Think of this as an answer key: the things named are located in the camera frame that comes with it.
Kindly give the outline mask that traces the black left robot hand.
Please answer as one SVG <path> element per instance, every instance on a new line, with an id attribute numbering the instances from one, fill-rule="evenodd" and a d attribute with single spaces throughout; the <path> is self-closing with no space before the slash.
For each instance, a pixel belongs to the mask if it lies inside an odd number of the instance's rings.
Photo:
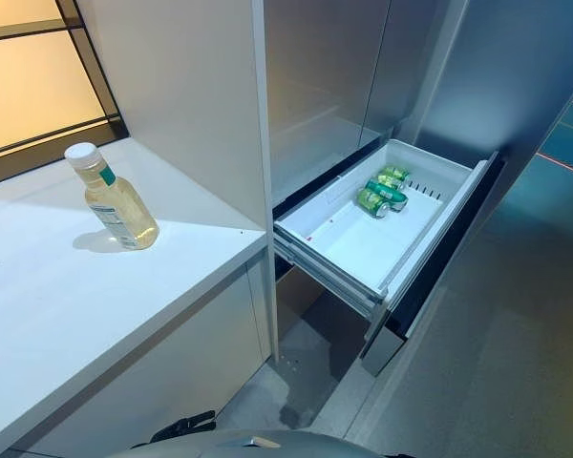
<path id="1" fill-rule="evenodd" d="M 215 429 L 216 411 L 208 410 L 192 417 L 185 417 L 155 433 L 150 439 L 151 443 L 167 439 L 181 437 L 198 432 L 206 432 Z"/>

